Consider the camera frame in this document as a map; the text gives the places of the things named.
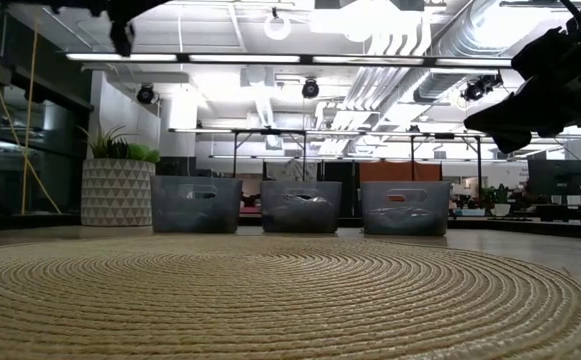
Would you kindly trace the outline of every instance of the translucent plastic bin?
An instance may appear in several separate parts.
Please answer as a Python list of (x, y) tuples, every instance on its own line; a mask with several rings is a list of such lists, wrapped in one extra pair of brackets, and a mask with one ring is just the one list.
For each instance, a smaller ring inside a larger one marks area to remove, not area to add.
[(237, 231), (241, 180), (153, 176), (151, 185), (155, 232)]
[(448, 227), (450, 183), (386, 181), (361, 184), (366, 234), (441, 236)]
[(340, 182), (263, 181), (263, 230), (333, 233), (338, 227), (340, 202)]

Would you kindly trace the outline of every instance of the floor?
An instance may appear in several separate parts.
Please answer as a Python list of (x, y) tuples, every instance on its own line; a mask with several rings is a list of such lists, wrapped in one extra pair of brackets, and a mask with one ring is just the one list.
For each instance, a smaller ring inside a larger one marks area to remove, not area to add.
[[(31, 242), (140, 237), (152, 235), (151, 228), (53, 227), (0, 231), (0, 246)], [(241, 236), (261, 236), (260, 227), (241, 227)], [(359, 229), (339, 229), (342, 240), (362, 239)], [(372, 237), (381, 241), (474, 250), (549, 266), (581, 280), (581, 239), (520, 234), (489, 230), (449, 230), (444, 238)]]

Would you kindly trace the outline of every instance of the computer monitor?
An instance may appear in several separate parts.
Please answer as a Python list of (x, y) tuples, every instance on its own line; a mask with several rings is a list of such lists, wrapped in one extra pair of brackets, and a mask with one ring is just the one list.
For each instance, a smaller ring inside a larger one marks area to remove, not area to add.
[(581, 195), (581, 160), (528, 160), (530, 193)]

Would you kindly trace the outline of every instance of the round jute rug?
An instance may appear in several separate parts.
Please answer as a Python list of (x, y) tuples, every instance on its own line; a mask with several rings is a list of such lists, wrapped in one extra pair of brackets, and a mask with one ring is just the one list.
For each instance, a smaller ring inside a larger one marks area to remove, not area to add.
[(0, 248), (0, 359), (577, 359), (581, 284), (469, 251), (177, 236)]

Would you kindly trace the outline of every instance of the planter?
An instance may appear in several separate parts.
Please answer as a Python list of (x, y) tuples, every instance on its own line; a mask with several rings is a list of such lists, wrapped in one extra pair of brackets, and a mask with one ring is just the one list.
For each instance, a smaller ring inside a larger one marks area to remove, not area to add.
[(150, 177), (155, 165), (125, 159), (83, 162), (81, 224), (85, 226), (150, 226)]

